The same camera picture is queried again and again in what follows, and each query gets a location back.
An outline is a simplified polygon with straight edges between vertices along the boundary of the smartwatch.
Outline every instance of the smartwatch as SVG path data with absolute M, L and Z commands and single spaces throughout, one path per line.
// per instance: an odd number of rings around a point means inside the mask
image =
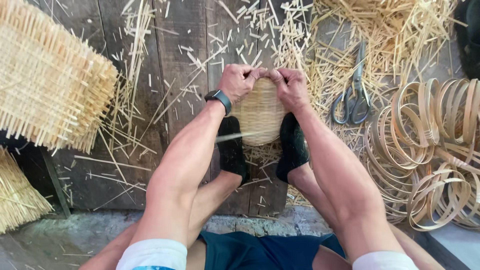
M 225 116 L 227 116 L 232 110 L 232 103 L 230 99 L 222 92 L 222 90 L 212 91 L 206 94 L 205 101 L 219 100 L 225 106 Z

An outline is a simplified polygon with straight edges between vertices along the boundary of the white sleeve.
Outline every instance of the white sleeve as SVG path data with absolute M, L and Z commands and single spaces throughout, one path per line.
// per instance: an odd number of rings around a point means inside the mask
M 406 254 L 395 251 L 377 251 L 361 256 L 353 262 L 353 270 L 418 270 Z
M 187 247 L 170 239 L 148 239 L 129 246 L 121 257 L 117 270 L 160 269 L 185 270 Z

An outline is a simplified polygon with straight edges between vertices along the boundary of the small round woven tray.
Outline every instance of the small round woven tray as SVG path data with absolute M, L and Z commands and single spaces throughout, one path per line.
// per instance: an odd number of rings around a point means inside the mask
M 280 135 L 280 125 L 287 111 L 276 97 L 276 86 L 269 78 L 260 78 L 252 92 L 232 107 L 231 116 L 240 123 L 243 143 L 250 146 L 267 144 Z

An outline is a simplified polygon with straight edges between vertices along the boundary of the black sock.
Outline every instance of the black sock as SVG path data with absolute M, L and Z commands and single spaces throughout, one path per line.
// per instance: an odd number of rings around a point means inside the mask
M 288 183 L 288 173 L 309 160 L 309 153 L 305 147 L 305 137 L 300 125 L 293 115 L 285 115 L 280 126 L 280 141 L 282 142 L 282 156 L 276 168 L 277 177 Z
M 240 133 L 240 124 L 237 118 L 230 116 L 222 120 L 218 129 L 218 136 Z M 240 185 L 250 178 L 247 163 L 243 155 L 242 138 L 234 138 L 217 143 L 220 152 L 220 168 L 242 177 Z

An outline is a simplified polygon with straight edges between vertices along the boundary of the woven bamboo basket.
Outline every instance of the woven bamboo basket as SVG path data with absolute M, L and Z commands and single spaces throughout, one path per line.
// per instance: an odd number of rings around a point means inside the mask
M 276 97 L 276 86 L 269 78 L 258 79 L 252 92 L 232 107 L 244 134 L 243 143 L 251 146 L 264 145 L 280 135 L 280 125 L 287 111 Z
M 40 9 L 0 1 L 0 129 L 89 152 L 117 70 Z
M 35 221 L 53 210 L 36 191 L 10 156 L 0 146 L 0 233 Z

